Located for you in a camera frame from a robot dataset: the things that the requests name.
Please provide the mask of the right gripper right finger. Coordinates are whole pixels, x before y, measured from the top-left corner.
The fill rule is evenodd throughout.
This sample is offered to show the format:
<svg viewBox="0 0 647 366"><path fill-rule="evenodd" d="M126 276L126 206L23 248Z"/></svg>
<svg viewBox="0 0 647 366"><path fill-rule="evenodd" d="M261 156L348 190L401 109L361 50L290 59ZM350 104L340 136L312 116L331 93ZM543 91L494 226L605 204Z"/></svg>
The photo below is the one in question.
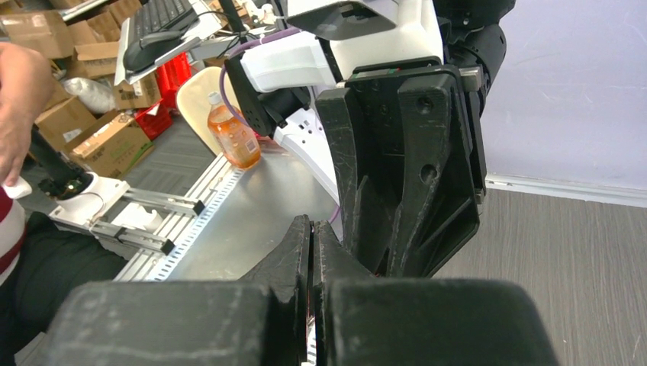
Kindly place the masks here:
<svg viewBox="0 0 647 366"><path fill-rule="evenodd" d="M533 299L509 281L379 278L311 228L317 365L556 365Z"/></svg>

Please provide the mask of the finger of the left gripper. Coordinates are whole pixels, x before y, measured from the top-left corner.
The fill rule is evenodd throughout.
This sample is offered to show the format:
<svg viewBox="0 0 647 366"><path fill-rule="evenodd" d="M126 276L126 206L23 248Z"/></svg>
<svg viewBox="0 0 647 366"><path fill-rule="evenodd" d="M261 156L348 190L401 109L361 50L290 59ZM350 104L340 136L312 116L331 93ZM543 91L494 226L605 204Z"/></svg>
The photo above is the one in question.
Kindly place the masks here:
<svg viewBox="0 0 647 366"><path fill-rule="evenodd" d="M392 232L394 195L373 132L351 88L316 100L336 173L343 246L369 271L384 261Z"/></svg>
<svg viewBox="0 0 647 366"><path fill-rule="evenodd" d="M443 170L451 155L449 75L408 79L398 90L404 137L401 204L391 241L390 277L426 277L454 253L458 197Z"/></svg>

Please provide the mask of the person's hand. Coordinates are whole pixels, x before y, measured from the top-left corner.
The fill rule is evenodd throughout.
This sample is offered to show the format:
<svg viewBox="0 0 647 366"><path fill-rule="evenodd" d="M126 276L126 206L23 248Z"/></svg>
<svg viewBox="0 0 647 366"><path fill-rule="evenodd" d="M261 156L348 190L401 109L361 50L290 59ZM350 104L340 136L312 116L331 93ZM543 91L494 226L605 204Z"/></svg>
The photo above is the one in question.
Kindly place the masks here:
<svg viewBox="0 0 647 366"><path fill-rule="evenodd" d="M1 43L1 183L14 186L31 129L53 94L50 61L35 50Z"/></svg>

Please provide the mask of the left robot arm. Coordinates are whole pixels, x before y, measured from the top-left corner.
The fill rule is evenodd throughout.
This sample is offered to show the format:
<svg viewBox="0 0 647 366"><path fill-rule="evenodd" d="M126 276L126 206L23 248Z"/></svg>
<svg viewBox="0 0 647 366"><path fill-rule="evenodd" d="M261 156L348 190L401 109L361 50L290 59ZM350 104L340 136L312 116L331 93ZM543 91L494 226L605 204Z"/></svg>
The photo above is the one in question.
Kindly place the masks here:
<svg viewBox="0 0 647 366"><path fill-rule="evenodd" d="M429 277L478 231L480 119L512 1L289 1L287 28L224 64L246 122L291 151L341 210L340 245L388 277Z"/></svg>

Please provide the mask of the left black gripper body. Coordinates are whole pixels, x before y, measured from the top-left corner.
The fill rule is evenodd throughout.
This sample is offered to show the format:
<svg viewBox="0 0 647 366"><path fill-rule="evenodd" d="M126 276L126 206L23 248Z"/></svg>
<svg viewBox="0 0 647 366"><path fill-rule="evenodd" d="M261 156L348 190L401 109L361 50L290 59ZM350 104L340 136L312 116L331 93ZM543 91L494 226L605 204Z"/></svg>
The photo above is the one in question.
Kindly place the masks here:
<svg viewBox="0 0 647 366"><path fill-rule="evenodd" d="M480 157L483 145L475 133L474 124L478 111L471 105L471 93L463 88L462 77L456 67L433 63L406 63L400 67L394 64L362 67L354 70L346 84L357 97L365 122L375 135L394 195L391 238L384 261L376 272L385 277L390 277L388 264L391 241L404 185L404 137L398 90L408 79L436 74L449 75L455 80L451 91L449 137L452 150L443 172L449 177L449 190L458 197L458 215L455 221L458 242L454 253L435 271L437 272L477 233L480 224L478 192L484 185Z"/></svg>

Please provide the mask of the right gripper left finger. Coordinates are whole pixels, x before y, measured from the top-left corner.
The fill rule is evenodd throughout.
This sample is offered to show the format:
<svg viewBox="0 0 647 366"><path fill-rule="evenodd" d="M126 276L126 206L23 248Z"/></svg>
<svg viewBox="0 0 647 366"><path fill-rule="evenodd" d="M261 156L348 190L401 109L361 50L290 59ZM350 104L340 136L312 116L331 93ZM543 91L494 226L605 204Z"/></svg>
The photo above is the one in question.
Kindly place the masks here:
<svg viewBox="0 0 647 366"><path fill-rule="evenodd" d="M235 281L92 282L64 301L45 365L300 365L311 221Z"/></svg>

